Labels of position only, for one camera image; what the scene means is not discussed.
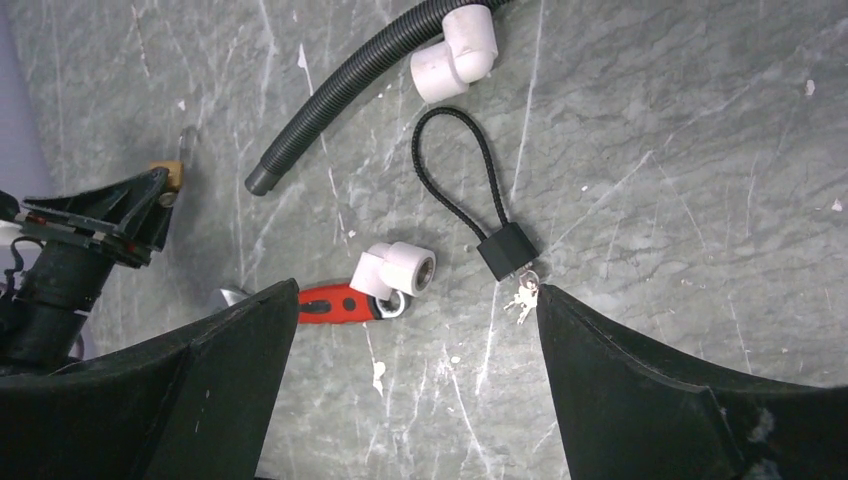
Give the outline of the small metal key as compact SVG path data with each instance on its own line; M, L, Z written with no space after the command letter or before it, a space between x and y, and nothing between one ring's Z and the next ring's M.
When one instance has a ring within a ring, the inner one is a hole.
M517 325L522 325L537 307L540 284L538 274L531 269L523 269L518 274L516 293L512 300L503 307L503 310L507 312L517 311Z

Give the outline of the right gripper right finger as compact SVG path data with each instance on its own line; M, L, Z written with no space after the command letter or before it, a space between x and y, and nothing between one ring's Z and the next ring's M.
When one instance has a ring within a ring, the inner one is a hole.
M543 285L537 324L575 479L843 479L847 390L686 354Z

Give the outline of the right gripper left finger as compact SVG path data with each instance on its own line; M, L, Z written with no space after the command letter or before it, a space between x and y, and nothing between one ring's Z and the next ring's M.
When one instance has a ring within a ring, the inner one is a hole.
M131 347L1 381L5 479L254 479L298 324L278 282Z

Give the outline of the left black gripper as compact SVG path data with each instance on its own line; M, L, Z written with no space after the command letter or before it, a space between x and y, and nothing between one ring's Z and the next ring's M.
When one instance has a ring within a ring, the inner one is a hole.
M20 201L1 193L1 219L43 242L81 247L128 268L139 269L162 252L173 207L159 203L169 191L169 170L141 174L75 195Z

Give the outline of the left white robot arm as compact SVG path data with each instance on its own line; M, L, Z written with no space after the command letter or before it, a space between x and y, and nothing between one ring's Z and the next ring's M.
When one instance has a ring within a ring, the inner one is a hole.
M1 195L19 227L1 280L1 373L42 374L71 362L88 314L117 265L139 269L163 250L184 183L179 161L70 196Z

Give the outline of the white pipe elbow near wrench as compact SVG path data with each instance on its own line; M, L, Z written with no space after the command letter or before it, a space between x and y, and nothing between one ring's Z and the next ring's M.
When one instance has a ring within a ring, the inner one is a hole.
M350 287L378 300L398 291L420 296L433 280L435 253L404 242L377 243L361 253Z

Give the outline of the black cable padlock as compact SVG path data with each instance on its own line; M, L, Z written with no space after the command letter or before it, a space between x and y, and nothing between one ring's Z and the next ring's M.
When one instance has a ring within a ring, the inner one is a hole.
M459 108L435 107L416 121L409 146L423 189L468 230L493 279L539 287L539 248L508 212L497 157L479 123Z

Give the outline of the brass padlock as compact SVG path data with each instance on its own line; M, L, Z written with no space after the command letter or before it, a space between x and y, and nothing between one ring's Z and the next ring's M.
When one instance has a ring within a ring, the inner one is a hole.
M166 191L179 193L185 182L185 171L192 158L192 151L198 141L199 133L195 126L183 128L179 135L178 152L175 160L153 162L150 169L164 168L167 171Z

